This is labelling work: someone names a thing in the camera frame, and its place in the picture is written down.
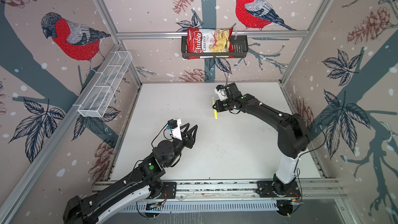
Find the yellow highlighter pen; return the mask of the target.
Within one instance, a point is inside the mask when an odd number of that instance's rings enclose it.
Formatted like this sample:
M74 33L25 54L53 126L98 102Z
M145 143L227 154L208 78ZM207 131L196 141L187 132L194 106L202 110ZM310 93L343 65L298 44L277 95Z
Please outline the yellow highlighter pen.
M217 112L217 110L215 109L215 103L216 103L216 101L214 100L214 97L212 98L212 108L213 108L213 111L214 111L214 118L215 119L218 119L218 112Z

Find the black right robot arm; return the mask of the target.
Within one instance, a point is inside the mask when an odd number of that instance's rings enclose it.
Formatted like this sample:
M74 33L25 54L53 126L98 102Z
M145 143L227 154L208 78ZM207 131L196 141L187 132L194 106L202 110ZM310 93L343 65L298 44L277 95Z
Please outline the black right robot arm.
M257 117L273 127L277 133L277 145L282 153L279 166L273 176L272 189L278 196L292 193L300 197L297 187L295 170L299 157L305 154L310 141L309 130L305 120L298 114L288 114L278 111L258 100L251 94L241 94L236 83L218 85L215 93L219 96L212 106L217 112L246 113Z

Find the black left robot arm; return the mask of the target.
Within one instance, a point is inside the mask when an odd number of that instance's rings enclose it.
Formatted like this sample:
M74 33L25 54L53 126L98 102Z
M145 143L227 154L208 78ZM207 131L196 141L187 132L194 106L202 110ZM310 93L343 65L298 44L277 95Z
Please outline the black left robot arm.
M181 159L184 148L192 149L198 126L181 125L172 119L167 123L172 140L163 140L151 154L138 160L133 170L102 191L91 196L71 198L63 214L65 224L103 224L124 208L144 199L156 199L162 194L161 177L167 168Z

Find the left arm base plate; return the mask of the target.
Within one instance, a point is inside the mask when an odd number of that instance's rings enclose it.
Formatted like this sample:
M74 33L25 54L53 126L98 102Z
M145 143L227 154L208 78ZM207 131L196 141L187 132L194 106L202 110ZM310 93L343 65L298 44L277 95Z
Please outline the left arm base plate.
M149 185L150 195L149 199L175 199L177 192L176 182L162 182L156 181Z

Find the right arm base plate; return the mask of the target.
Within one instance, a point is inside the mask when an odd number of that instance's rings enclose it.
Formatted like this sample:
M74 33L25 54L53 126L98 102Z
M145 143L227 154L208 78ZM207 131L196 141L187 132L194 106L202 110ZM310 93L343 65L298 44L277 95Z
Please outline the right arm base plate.
M289 184L271 180L257 181L256 193L261 198L300 198L302 196L296 180L293 180Z

